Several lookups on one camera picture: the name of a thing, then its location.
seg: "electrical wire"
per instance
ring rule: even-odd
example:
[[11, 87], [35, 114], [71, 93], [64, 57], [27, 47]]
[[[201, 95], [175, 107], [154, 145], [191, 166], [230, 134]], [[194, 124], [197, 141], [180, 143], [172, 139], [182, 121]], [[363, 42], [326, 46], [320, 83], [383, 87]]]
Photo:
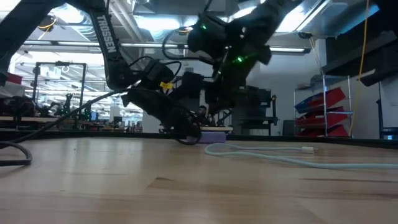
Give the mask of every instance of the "electrical wire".
[[[109, 97], [109, 96], [112, 96], [112, 95], [115, 95], [115, 94], [120, 94], [120, 93], [125, 93], [125, 92], [128, 92], [128, 91], [146, 91], [146, 92], [158, 94], [159, 96], [168, 99], [170, 101], [170, 103], [173, 103], [175, 106], [178, 106], [179, 108], [185, 110], [188, 113], [189, 116], [191, 116], [193, 119], [195, 119], [195, 115], [190, 110], [186, 109], [186, 107], [181, 105], [179, 102], [174, 101], [169, 96], [163, 95], [163, 94], [161, 94], [161, 93], [159, 93], [157, 91], [149, 90], [149, 89], [145, 89], [145, 88], [129, 88], [129, 89], [123, 89], [123, 90], [116, 90], [116, 91], [112, 91], [110, 93], [107, 93], [107, 94], [105, 94], [103, 96], [99, 96], [99, 97], [95, 98], [94, 100], [88, 101], [87, 103], [83, 104], [81, 107], [79, 107], [77, 109], [74, 109], [73, 111], [63, 115], [58, 120], [49, 123], [48, 125], [44, 126], [40, 130], [37, 130], [37, 131], [35, 131], [33, 133], [30, 133], [30, 134], [28, 134], [26, 136], [14, 139], [12, 141], [0, 141], [0, 149], [3, 149], [5, 147], [9, 147], [9, 146], [15, 147], [15, 148], [19, 149], [20, 151], [22, 151], [25, 154], [25, 156], [26, 156], [25, 160], [0, 161], [0, 167], [2, 167], [2, 166], [25, 166], [25, 165], [29, 165], [32, 162], [32, 154], [25, 147], [23, 147], [21, 145], [18, 145], [18, 143], [21, 143], [21, 142], [24, 142], [26, 140], [30, 140], [30, 139], [36, 138], [37, 136], [40, 136], [41, 134], [43, 134], [44, 132], [46, 132], [50, 128], [60, 124], [62, 121], [64, 121], [65, 119], [69, 118], [70, 116], [76, 115], [77, 113], [79, 113], [79, 111], [85, 109], [87, 106], [92, 105], [93, 103], [96, 103], [96, 102], [98, 102], [98, 101], [100, 101], [102, 99], [105, 99], [105, 98]], [[194, 145], [194, 144], [198, 143], [198, 141], [201, 138], [200, 130], [199, 130], [198, 133], [199, 133], [199, 136], [198, 136], [198, 138], [197, 138], [197, 140], [195, 142], [182, 141], [182, 140], [180, 140], [178, 138], [177, 133], [172, 133], [173, 134], [172, 137], [173, 137], [174, 140], [176, 140], [177, 142], [179, 142], [181, 144]]]
[[363, 63], [364, 63], [365, 51], [366, 51], [366, 36], [367, 36], [367, 33], [368, 33], [369, 5], [370, 5], [370, 0], [367, 0], [366, 1], [365, 25], [364, 25], [364, 34], [363, 34], [361, 65], [359, 66], [358, 84], [356, 85], [357, 88], [356, 88], [356, 94], [355, 94], [355, 100], [354, 100], [353, 120], [351, 122], [351, 126], [349, 127], [348, 136], [352, 136], [352, 133], [353, 133], [356, 110], [358, 109], [358, 101], [359, 101], [359, 98], [360, 98], [360, 95], [361, 95], [361, 84], [360, 83], [361, 83], [361, 77], [362, 77], [362, 71], [363, 71]]
[[[216, 146], [229, 146], [240, 151], [234, 152], [213, 152], [210, 149]], [[398, 169], [398, 164], [378, 164], [378, 163], [363, 163], [363, 164], [322, 164], [317, 162], [300, 161], [298, 159], [289, 159], [280, 156], [270, 156], [255, 152], [241, 152], [245, 150], [257, 150], [257, 151], [280, 151], [280, 150], [298, 150], [304, 153], [311, 153], [310, 147], [242, 147], [233, 144], [214, 143], [210, 144], [205, 148], [205, 153], [210, 156], [252, 156], [260, 159], [269, 159], [272, 161], [288, 162], [291, 164], [297, 164], [300, 166], [307, 166], [319, 169]]]
[[[52, 27], [54, 24], [55, 24], [55, 21], [54, 21], [52, 24], [50, 24], [49, 26], [45, 26], [47, 29], [45, 30], [45, 32], [44, 32], [42, 35], [40, 35], [40, 37], [39, 37], [37, 40], [41, 40], [41, 39], [44, 37], [44, 35], [47, 34], [47, 33], [49, 32], [49, 30], [51, 29], [51, 27]], [[29, 49], [24, 50], [24, 53], [23, 53], [22, 55], [20, 55], [18, 58], [15, 59], [16, 63], [19, 63], [19, 62], [17, 62], [17, 60], [20, 59], [21, 57], [23, 57], [25, 54], [28, 54], [29, 51], [32, 49], [33, 46], [34, 46], [34, 45], [31, 45], [31, 46], [29, 47]]]
[[170, 59], [170, 60], [200, 60], [200, 59], [201, 59], [201, 58], [199, 58], [199, 57], [173, 57], [173, 56], [169, 56], [169, 55], [167, 54], [167, 52], [166, 52], [166, 47], [165, 47], [165, 46], [166, 46], [167, 41], [170, 39], [170, 37], [171, 37], [176, 31], [184, 30], [184, 29], [186, 29], [186, 28], [188, 28], [188, 27], [191, 27], [191, 26], [180, 27], [180, 28], [178, 28], [178, 29], [171, 30], [171, 31], [165, 36], [165, 38], [164, 38], [164, 40], [163, 40], [163, 42], [162, 42], [162, 53], [163, 53], [164, 57], [166, 57], [167, 59]]
[[173, 62], [166, 62], [166, 63], [163, 63], [164, 65], [172, 65], [172, 64], [175, 64], [175, 63], [178, 64], [178, 69], [177, 69], [177, 71], [175, 71], [174, 76], [173, 76], [173, 79], [174, 79], [174, 78], [178, 75], [178, 73], [180, 72], [181, 67], [182, 67], [182, 63], [179, 62], [179, 61], [173, 61]]
[[108, 13], [109, 13], [109, 5], [110, 5], [110, 3], [111, 3], [111, 0], [108, 0], [106, 2], [106, 12], [108, 12]]
[[47, 25], [47, 26], [37, 26], [37, 27], [40, 28], [40, 29], [51, 28], [52, 26], [54, 26], [54, 24], [55, 24], [56, 21], [57, 21], [57, 18], [55, 18], [54, 21], [53, 21], [50, 25]]
[[181, 33], [189, 33], [191, 31], [190, 30], [179, 30], [179, 32], [181, 32]]
[[213, 0], [208, 0], [208, 1], [207, 1], [207, 4], [206, 4], [206, 6], [205, 6], [205, 8], [204, 8], [203, 11], [206, 12], [206, 11], [209, 9], [209, 7], [210, 7], [210, 5], [211, 5], [212, 2], [213, 2]]
[[139, 62], [140, 60], [145, 59], [145, 58], [148, 58], [148, 59], [151, 59], [151, 60], [155, 60], [154, 58], [152, 58], [150, 56], [142, 56], [142, 57], [137, 58], [135, 61], [131, 62], [129, 64], [129, 67], [135, 65], [137, 62]]
[[319, 71], [320, 71], [321, 75], [325, 75], [325, 72], [322, 69], [322, 64], [321, 64], [321, 61], [319, 59], [319, 55], [318, 55], [318, 51], [317, 51], [317, 47], [315, 45], [315, 42], [313, 41], [312, 37], [309, 39], [309, 41], [310, 41], [310, 44], [311, 44], [312, 51], [315, 54], [315, 59], [316, 59], [317, 64], [318, 64]]

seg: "metal frame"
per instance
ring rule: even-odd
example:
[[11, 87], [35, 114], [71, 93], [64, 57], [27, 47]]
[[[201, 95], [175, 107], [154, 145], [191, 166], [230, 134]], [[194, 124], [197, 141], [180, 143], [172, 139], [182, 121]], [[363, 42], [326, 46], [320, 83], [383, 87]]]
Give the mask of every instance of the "metal frame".
[[[83, 66], [83, 74], [81, 77], [81, 92], [80, 92], [80, 102], [79, 107], [83, 105], [83, 95], [84, 95], [84, 88], [85, 88], [85, 80], [86, 80], [86, 73], [87, 73], [87, 64], [86, 63], [73, 63], [73, 62], [36, 62], [35, 67], [35, 78], [33, 81], [33, 93], [32, 99], [35, 100], [36, 91], [37, 91], [37, 81], [39, 80], [39, 68], [41, 65], [54, 65], [54, 66], [69, 66], [69, 65], [80, 65]], [[78, 119], [81, 120], [81, 110], [79, 111]]]
[[[325, 137], [328, 137], [328, 118], [327, 118], [327, 114], [348, 114], [349, 115], [349, 124], [351, 125], [351, 123], [353, 122], [353, 112], [352, 112], [352, 108], [351, 108], [351, 82], [349, 80], [350, 76], [347, 76], [347, 82], [348, 82], [348, 109], [349, 111], [347, 112], [336, 112], [336, 111], [329, 111], [327, 112], [327, 107], [326, 107], [326, 92], [328, 89], [328, 85], [326, 84], [326, 79], [325, 79], [325, 75], [322, 75], [322, 89], [323, 89], [323, 117], [325, 118]], [[312, 95], [314, 95], [314, 89], [313, 88], [309, 88], [309, 89], [305, 89], [305, 90], [312, 90]], [[294, 134], [296, 135], [296, 125], [295, 125], [295, 121], [297, 119], [297, 110], [295, 109], [295, 105], [296, 103], [296, 91], [304, 91], [304, 90], [298, 90], [295, 89], [293, 92], [293, 109], [294, 109]]]

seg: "purple object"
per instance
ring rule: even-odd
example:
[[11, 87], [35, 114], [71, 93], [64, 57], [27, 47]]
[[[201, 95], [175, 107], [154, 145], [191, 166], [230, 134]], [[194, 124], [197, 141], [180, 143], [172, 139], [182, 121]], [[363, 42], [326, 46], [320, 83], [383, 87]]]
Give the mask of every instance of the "purple object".
[[[187, 137], [188, 142], [195, 142], [194, 137]], [[226, 142], [226, 134], [224, 132], [202, 131], [201, 139], [198, 143], [224, 143]]]

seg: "green led light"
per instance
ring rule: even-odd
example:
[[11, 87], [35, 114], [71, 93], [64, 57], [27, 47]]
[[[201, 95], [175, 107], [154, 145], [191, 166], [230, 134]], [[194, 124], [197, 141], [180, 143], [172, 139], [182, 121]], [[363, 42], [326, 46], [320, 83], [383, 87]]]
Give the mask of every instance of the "green led light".
[[243, 62], [243, 58], [241, 56], [239, 56], [238, 58], [236, 58], [237, 62]]

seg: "white cable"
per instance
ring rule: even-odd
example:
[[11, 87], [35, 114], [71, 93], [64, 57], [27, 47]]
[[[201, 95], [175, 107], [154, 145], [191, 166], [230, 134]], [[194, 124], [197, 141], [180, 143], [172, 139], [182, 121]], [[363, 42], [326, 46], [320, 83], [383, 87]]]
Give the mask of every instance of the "white cable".
[[253, 156], [261, 159], [270, 159], [273, 161], [288, 162], [291, 164], [297, 164], [301, 166], [308, 166], [313, 168], [321, 169], [398, 169], [398, 164], [321, 164], [316, 162], [306, 162], [297, 159], [289, 159], [280, 156], [269, 156], [265, 154], [255, 152], [212, 152], [210, 149], [215, 146], [229, 146], [238, 150], [259, 150], [259, 151], [278, 151], [278, 150], [299, 150], [302, 152], [310, 151], [311, 147], [242, 147], [235, 146], [233, 144], [214, 143], [210, 144], [205, 148], [205, 153], [211, 156]]

